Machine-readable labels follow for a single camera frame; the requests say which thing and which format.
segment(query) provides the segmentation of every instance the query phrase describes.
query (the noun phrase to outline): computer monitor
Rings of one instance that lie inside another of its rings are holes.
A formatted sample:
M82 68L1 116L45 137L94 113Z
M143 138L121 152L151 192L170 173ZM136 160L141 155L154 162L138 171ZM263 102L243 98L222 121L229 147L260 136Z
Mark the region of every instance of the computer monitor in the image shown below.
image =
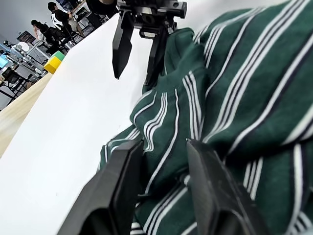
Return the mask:
M7 63L9 63L9 61L6 59L5 55L1 55L0 56L0 70L4 68L4 66L7 65Z

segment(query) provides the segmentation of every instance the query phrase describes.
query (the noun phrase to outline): yellow cube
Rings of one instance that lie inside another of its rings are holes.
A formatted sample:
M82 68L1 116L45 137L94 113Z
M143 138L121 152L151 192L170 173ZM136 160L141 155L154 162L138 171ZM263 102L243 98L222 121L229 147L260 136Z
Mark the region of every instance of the yellow cube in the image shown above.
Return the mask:
M54 74L60 64L61 60L58 59L56 56L53 56L45 64L44 69L47 70L49 73Z

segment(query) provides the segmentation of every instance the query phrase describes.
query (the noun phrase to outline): green cube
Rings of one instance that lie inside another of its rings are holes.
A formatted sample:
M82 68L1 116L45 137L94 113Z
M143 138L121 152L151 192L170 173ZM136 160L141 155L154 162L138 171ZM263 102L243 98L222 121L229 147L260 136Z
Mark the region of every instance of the green cube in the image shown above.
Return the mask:
M53 57L57 57L59 60L63 60L64 59L64 57L65 57L65 55L63 55L63 53L62 52L60 52L60 51L57 51L56 53L54 53L52 56L51 56L51 58L53 58Z

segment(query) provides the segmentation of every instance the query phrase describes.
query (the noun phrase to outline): white tabletop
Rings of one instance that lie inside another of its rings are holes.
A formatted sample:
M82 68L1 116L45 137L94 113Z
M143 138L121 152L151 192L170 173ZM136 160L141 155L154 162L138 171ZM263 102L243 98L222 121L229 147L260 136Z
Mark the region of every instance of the white tabletop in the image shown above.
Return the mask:
M179 27L197 30L227 10L259 4L189 0ZM116 80L112 40L117 21L113 17L68 53L0 159L1 235L56 234L95 174L102 145L130 125L152 41L134 31L129 63Z

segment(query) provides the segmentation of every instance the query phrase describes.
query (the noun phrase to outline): green striped cloth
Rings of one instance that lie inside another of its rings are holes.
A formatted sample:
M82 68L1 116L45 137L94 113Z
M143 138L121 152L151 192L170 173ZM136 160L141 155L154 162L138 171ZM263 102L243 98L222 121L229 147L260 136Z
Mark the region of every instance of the green striped cloth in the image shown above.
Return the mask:
M157 86L101 152L103 167L121 143L144 140L147 199L131 235L197 234L186 138L217 152L272 234L312 226L312 45L309 0L229 12L196 35L171 35Z

